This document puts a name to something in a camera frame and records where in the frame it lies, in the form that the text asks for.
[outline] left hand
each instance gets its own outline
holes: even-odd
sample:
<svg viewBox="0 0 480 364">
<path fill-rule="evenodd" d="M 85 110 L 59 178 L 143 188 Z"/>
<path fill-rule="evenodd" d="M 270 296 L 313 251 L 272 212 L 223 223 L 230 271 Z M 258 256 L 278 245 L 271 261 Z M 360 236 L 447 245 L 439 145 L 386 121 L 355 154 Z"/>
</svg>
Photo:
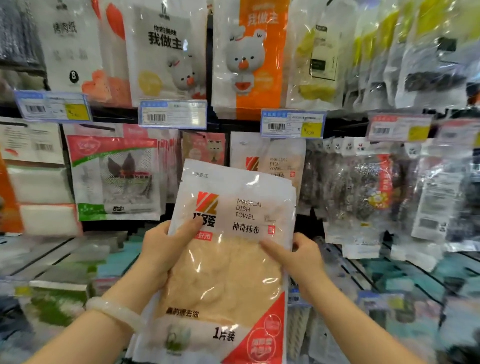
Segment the left hand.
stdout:
<svg viewBox="0 0 480 364">
<path fill-rule="evenodd" d="M 181 225 L 174 235 L 167 235 L 170 221 L 150 229 L 145 233 L 142 252 L 137 262 L 161 276 L 160 286 L 163 286 L 167 281 L 167 272 L 173 268 L 183 249 L 203 226 L 203 222 L 201 217 L 191 219 Z"/>
</svg>

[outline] bracelet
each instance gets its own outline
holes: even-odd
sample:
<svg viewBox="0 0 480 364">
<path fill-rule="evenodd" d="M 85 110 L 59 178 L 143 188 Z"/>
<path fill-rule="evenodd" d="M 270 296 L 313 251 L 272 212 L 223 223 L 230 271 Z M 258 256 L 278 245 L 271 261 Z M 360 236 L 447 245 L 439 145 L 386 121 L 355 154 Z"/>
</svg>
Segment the bracelet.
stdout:
<svg viewBox="0 0 480 364">
<path fill-rule="evenodd" d="M 87 310 L 100 311 L 116 320 L 127 324 L 134 330 L 134 332 L 140 332 L 146 326 L 145 320 L 140 315 L 114 302 L 105 301 L 101 297 L 92 297 L 88 300 L 85 307 Z"/>
</svg>

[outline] red and orange logo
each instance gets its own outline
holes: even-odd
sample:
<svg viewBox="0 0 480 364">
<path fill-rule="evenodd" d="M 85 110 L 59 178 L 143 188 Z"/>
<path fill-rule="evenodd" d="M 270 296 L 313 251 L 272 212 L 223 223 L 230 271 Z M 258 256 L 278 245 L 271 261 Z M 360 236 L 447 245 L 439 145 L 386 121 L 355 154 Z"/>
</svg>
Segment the red and orange logo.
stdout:
<svg viewBox="0 0 480 364">
<path fill-rule="evenodd" d="M 258 171 L 258 157 L 247 157 L 245 160 L 245 167 L 247 170 Z"/>
<path fill-rule="evenodd" d="M 203 212 L 209 215 L 216 215 L 216 206 L 218 205 L 218 195 L 209 192 L 199 192 L 197 197 L 197 208 L 195 211 Z"/>
</svg>

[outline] orange nose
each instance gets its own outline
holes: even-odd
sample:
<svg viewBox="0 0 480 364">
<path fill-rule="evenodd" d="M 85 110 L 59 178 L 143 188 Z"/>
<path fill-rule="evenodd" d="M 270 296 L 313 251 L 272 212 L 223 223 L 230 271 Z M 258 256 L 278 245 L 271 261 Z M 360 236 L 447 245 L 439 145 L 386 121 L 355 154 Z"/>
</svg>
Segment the orange nose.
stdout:
<svg viewBox="0 0 480 364">
<path fill-rule="evenodd" d="M 248 64 L 248 61 L 247 60 L 242 60 L 240 63 L 239 63 L 239 69 L 240 70 L 246 70 L 247 68 L 249 67 L 249 64 Z"/>
</svg>

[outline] orange package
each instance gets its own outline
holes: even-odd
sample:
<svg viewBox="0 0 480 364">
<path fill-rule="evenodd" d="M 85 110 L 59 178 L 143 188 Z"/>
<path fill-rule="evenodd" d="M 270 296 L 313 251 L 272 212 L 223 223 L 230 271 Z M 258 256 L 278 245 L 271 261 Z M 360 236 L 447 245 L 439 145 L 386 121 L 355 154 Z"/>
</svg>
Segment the orange package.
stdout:
<svg viewBox="0 0 480 364">
<path fill-rule="evenodd" d="M 7 166 L 0 156 L 0 232 L 23 232 L 22 219 L 8 178 Z"/>
<path fill-rule="evenodd" d="M 260 120 L 280 107 L 289 0 L 218 2 L 214 18 L 212 105 Z"/>
</svg>

